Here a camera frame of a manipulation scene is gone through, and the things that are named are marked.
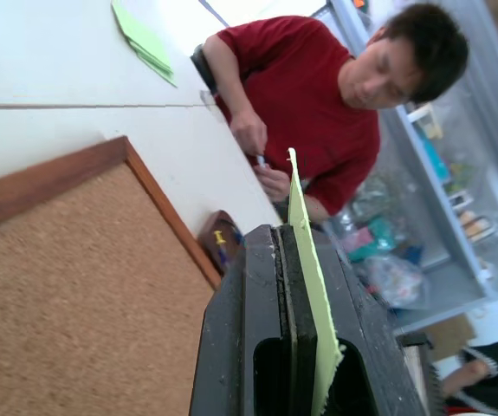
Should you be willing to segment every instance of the green paper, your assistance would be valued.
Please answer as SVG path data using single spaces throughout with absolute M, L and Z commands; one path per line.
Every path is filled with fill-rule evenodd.
M 335 370 L 343 360 L 340 345 L 335 335 L 332 312 L 327 299 L 326 284 L 321 271 L 318 253 L 312 239 L 307 207 L 304 202 L 296 152 L 289 149 L 293 177 L 289 195 L 289 224 L 293 227 L 297 242 L 302 274 L 307 285 L 308 300 L 314 318 L 314 326 L 318 334 L 316 347 L 316 368 L 314 372 L 314 392 L 312 396 L 312 416 L 319 416 L 326 407 L 327 393 L 333 383 Z
M 121 31 L 137 53 L 137 56 L 175 87 L 170 58 L 162 41 L 154 32 L 129 14 L 121 5 L 120 0 L 113 0 L 112 7 Z

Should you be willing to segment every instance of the dark hair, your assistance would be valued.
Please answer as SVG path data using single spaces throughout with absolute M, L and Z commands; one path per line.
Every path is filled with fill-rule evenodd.
M 411 97 L 416 103 L 435 100 L 464 74 L 468 41 L 445 10 L 434 4 L 413 4 L 385 26 L 384 37 L 404 37 L 414 44 L 414 60 L 424 73 Z

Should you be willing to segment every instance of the man's ear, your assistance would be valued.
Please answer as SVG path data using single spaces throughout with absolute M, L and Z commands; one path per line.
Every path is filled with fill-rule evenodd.
M 377 42 L 379 39 L 384 37 L 384 34 L 385 34 L 385 26 L 382 26 L 376 31 L 376 33 L 372 35 L 366 46 L 370 46 L 371 44 Z

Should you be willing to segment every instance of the wooden frame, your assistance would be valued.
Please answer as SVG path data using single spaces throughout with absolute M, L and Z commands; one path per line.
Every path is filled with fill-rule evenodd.
M 0 223 L 126 163 L 213 289 L 221 278 L 126 136 L 0 178 Z

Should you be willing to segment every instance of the cork surface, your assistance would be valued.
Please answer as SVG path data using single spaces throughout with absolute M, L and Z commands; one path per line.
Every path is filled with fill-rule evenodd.
M 0 415 L 186 415 L 212 290 L 125 165 L 0 225 Z

